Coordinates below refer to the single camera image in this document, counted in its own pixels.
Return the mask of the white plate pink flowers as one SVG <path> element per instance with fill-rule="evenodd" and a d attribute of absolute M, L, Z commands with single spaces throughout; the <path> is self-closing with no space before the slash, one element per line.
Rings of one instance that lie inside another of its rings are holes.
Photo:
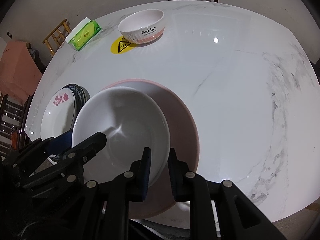
<path fill-rule="evenodd" d="M 75 97 L 69 88 L 59 90 L 49 101 L 42 118 L 41 139 L 58 137 L 72 128 L 76 110 Z"/>

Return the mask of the large blue floral plate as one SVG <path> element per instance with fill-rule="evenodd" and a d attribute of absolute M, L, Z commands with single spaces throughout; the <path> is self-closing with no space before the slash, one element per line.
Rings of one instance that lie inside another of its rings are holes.
<path fill-rule="evenodd" d="M 70 89 L 75 97 L 75 113 L 72 122 L 73 127 L 76 121 L 76 117 L 78 116 L 84 104 L 90 99 L 90 96 L 87 90 L 74 83 L 66 85 L 65 88 Z"/>

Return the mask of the white bowl blue dog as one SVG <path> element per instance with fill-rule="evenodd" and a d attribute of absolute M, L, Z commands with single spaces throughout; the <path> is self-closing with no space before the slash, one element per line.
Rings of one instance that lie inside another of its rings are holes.
<path fill-rule="evenodd" d="M 161 175 L 169 156 L 166 118 L 148 95 L 129 87 L 112 87 L 91 97 L 79 112 L 72 133 L 76 146 L 97 132 L 107 138 L 104 148 L 84 165 L 84 180 L 104 183 L 130 169 L 151 150 L 149 185 Z"/>

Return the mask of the dark chair at left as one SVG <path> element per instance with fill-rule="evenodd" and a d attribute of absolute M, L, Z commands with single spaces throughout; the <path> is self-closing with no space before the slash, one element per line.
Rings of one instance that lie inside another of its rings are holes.
<path fill-rule="evenodd" d="M 1 159 L 30 143 L 24 128 L 33 96 L 23 106 L 8 95 L 1 95 Z"/>

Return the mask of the pink cloth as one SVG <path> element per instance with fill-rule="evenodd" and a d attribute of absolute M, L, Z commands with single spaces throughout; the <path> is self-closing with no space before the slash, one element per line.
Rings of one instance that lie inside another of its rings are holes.
<path fill-rule="evenodd" d="M 1 57 L 1 93 L 24 105 L 34 94 L 41 77 L 27 44 L 21 41 L 7 43 Z"/>

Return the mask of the light wooden chair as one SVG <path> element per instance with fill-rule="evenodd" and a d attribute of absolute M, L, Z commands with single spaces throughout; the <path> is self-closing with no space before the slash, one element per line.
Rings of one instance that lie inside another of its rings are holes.
<path fill-rule="evenodd" d="M 42 43 L 48 48 L 51 57 L 55 55 L 71 31 L 69 21 L 65 18 L 44 38 Z"/>

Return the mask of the yellow warning sticker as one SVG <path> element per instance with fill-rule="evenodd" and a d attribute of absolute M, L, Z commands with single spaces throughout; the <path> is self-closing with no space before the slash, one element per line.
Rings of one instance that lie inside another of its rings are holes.
<path fill-rule="evenodd" d="M 128 41 L 124 36 L 117 38 L 111 45 L 111 53 L 113 54 L 123 54 L 126 53 L 138 45 Z"/>

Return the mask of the green tissue pack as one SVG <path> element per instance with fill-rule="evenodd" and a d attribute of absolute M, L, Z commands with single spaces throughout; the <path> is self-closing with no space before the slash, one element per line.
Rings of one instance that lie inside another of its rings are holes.
<path fill-rule="evenodd" d="M 74 50 L 79 51 L 100 31 L 100 25 L 95 20 L 86 17 L 67 35 L 65 42 Z"/>

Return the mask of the white bowl pink rabbit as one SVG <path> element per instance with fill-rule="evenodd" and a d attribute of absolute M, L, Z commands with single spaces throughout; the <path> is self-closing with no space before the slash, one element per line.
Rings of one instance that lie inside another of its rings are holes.
<path fill-rule="evenodd" d="M 146 9 L 127 16 L 118 25 L 118 31 L 129 42 L 146 44 L 159 38 L 165 28 L 164 12 Z"/>

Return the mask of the dark chair at right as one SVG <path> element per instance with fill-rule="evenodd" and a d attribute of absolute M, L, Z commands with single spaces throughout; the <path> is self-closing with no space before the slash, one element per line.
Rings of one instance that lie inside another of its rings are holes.
<path fill-rule="evenodd" d="M 318 79 L 320 79 L 320 59 L 316 63 L 311 63 Z"/>

